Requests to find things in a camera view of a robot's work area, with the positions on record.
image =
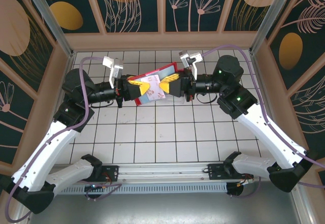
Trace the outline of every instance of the ventilation grille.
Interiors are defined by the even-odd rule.
[[[96,189],[88,194],[108,193],[114,187]],[[227,192],[226,182],[214,183],[169,183],[169,184],[124,184],[113,194],[179,194]],[[84,195],[85,185],[67,187],[59,195]]]

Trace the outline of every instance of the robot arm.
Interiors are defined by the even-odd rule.
[[[267,126],[257,99],[239,84],[243,69],[239,66],[238,60],[232,56],[222,56],[212,75],[198,75],[195,63],[203,60],[201,55],[190,56],[183,53],[181,58],[185,67],[193,65],[194,75],[188,68],[178,71],[178,76],[165,82],[162,89],[176,97],[185,96],[187,101],[193,100],[195,94],[198,93],[219,93],[217,102],[220,108],[251,130],[274,157],[259,158],[234,152],[225,160],[224,170],[230,176],[237,172],[267,177],[281,190],[291,191],[311,167],[311,163],[292,152]],[[90,104],[116,100],[118,107],[121,108],[123,101],[134,100],[145,93],[139,85],[128,82],[128,76],[121,75],[123,68],[121,61],[105,57],[103,64],[111,68],[109,82],[94,84],[88,75],[83,73]],[[66,127],[78,124],[84,118],[85,108],[80,84],[79,70],[71,70],[66,75],[62,86],[66,93],[64,102],[54,115],[54,121],[48,133],[35,152],[43,146],[49,137]],[[89,110],[86,123],[94,113],[91,109]],[[271,119],[269,122],[299,152],[312,157],[304,148],[297,145],[281,131]],[[49,175],[60,154],[79,135],[86,123],[54,138],[36,159],[14,192],[13,197],[33,213],[42,212],[62,189],[91,175],[96,178],[101,173],[102,163],[100,160],[92,155],[85,155],[77,163]],[[0,186],[5,191],[10,193],[35,152],[12,178],[3,177],[0,180]]]

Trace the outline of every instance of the metal frame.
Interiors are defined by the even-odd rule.
[[[285,2],[286,0],[274,0],[273,3],[270,5],[270,8],[268,9],[268,12],[266,13],[261,25],[259,26],[255,39],[251,45],[251,54],[253,56],[263,43],[271,26],[273,25],[277,16],[281,12]]]
[[[62,89],[62,85],[64,83],[64,79],[66,77],[66,74],[73,67],[73,64],[74,64],[75,59],[76,59],[76,55],[77,55],[77,53],[76,52],[73,52],[71,54],[71,56],[68,56],[68,60],[67,60],[67,63],[66,63],[66,68],[64,69],[64,75],[62,76],[61,82],[60,82],[60,91],[59,91],[59,95],[57,97],[57,101],[56,101],[56,105],[55,105],[55,110],[54,110],[55,112],[59,110],[59,107],[60,107],[61,103],[63,102],[63,98],[64,98],[64,95],[65,95],[65,92]]]
[[[138,183],[194,183],[211,182],[203,169],[208,163],[152,163],[152,164],[118,164],[118,182]],[[56,172],[69,165],[55,165],[51,172]],[[237,182],[232,180],[213,180],[215,182]]]
[[[311,209],[305,187],[301,185],[297,185],[291,191],[292,197],[294,199],[294,203],[296,205],[297,213],[299,215],[299,219],[301,223],[310,223],[317,224],[314,213]]]
[[[185,193],[227,193],[226,182],[194,182],[194,183],[137,183],[123,184],[113,194],[185,194]],[[84,195],[84,184],[67,187],[59,195]],[[115,187],[106,187],[89,192],[89,195],[106,194]]]
[[[72,55],[72,49],[66,40],[64,33],[61,29],[61,27],[56,22],[55,17],[53,16],[50,7],[48,6],[47,2],[45,0],[32,0],[37,7],[37,9],[40,11],[41,15],[43,16],[44,20],[50,27],[53,35],[61,45],[64,52],[68,55]]]

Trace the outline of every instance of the tile grid line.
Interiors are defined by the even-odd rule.
[[[212,109],[212,103],[210,103],[210,107],[211,107],[211,114],[212,114],[212,121],[213,121],[213,129],[214,129],[214,136],[215,136],[215,144],[217,146],[217,153],[218,153],[218,160],[220,160],[220,154],[219,154],[219,147],[218,147],[218,138],[217,138],[217,132],[215,129],[215,124],[214,124],[214,117],[213,117],[213,109]]]
[[[138,56],[138,75],[140,71],[140,52]],[[137,115],[138,115],[138,107],[136,107],[136,123],[134,128],[134,152],[133,152],[133,163],[136,162],[136,138],[137,138]]]
[[[90,60],[90,64],[89,64],[89,70],[88,70],[88,73],[90,72],[90,66],[91,66],[91,61]],[[91,152],[91,155],[93,155],[93,151],[95,149],[95,142],[96,142],[96,134],[97,134],[97,127],[98,127],[98,118],[99,118],[99,114],[100,114],[100,108],[98,109],[98,114],[97,114],[97,120],[96,120],[96,128],[95,128],[95,135],[94,135],[94,138],[93,138],[93,146],[92,146],[92,152]]]
[[[194,122],[194,135],[195,135],[195,143],[197,146],[197,158],[199,161],[199,151],[198,151],[198,139],[197,139],[197,129],[196,129],[196,124],[195,124],[195,116],[194,116],[194,106],[192,105],[192,111],[193,111],[193,122]]]
[[[259,156],[262,157],[261,150],[259,149],[259,145],[258,145],[257,138],[256,138],[256,144],[257,144],[257,148],[258,148]]]
[[[115,154],[115,144],[116,144],[116,131],[117,131],[117,118],[118,118],[118,111],[119,111],[119,108],[117,107],[112,163],[114,163],[114,154]]]
[[[74,60],[74,62],[73,62],[73,66],[72,66],[72,67],[75,66],[76,59],[77,59],[77,55],[75,56],[75,60]],[[73,149],[74,149],[74,147],[75,147],[75,142],[76,142],[76,139],[73,140],[73,145],[72,145],[72,149],[71,149],[71,155],[70,155],[70,161],[69,161],[69,164],[71,164],[72,154],[73,154]]]
[[[240,142],[240,141],[253,141],[253,140],[256,140],[256,139],[238,139],[237,141]],[[214,140],[197,140],[197,142],[211,142],[211,141],[214,141]],[[236,141],[235,139],[223,139],[223,140],[219,140],[221,142],[223,141]],[[173,141],[161,141],[161,142],[157,142],[157,143],[173,143],[175,142],[175,140]],[[195,140],[178,140],[177,142],[195,142]],[[116,142],[118,144],[132,144],[134,142]],[[136,142],[136,143],[154,143],[154,141],[143,141],[143,142]],[[92,144],[91,142],[89,143],[71,143],[72,144]],[[98,142],[98,143],[95,143],[95,144],[114,144],[114,142]]]
[[[154,69],[156,70],[156,51],[154,51]],[[157,162],[157,123],[156,101],[154,101],[154,162]]]
[[[175,114],[175,97],[173,97],[173,108],[174,108],[174,129],[175,129],[175,151],[176,151],[176,162],[177,162],[177,139],[176,139],[176,114]]]
[[[233,123],[233,128],[234,128],[234,133],[235,133],[235,138],[236,138],[236,144],[237,144],[237,149],[239,151],[239,145],[238,145],[238,141],[237,141],[237,134],[236,134],[236,130],[235,130],[235,124],[234,124],[234,120],[232,120],[232,123]]]

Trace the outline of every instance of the white tile floor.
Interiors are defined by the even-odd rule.
[[[205,50],[189,51],[190,53]],[[117,51],[78,53],[74,68],[87,56],[120,58],[124,60],[124,74],[142,74],[179,60],[179,51]],[[253,95],[253,83],[243,56],[233,50],[220,50],[204,57],[198,64],[199,73],[211,74],[219,56],[233,55],[244,69],[241,83]],[[108,81],[109,70],[100,61],[88,60],[84,70],[95,83]],[[200,96],[202,102],[210,96]],[[176,163],[222,161],[233,151],[268,157],[270,153],[244,126],[222,112],[217,103],[201,104],[198,100],[184,104],[152,102],[136,107],[125,102],[117,108],[94,109],[95,114],[58,160],[58,164],[72,164],[85,154],[93,154],[104,164],[120,163]]]

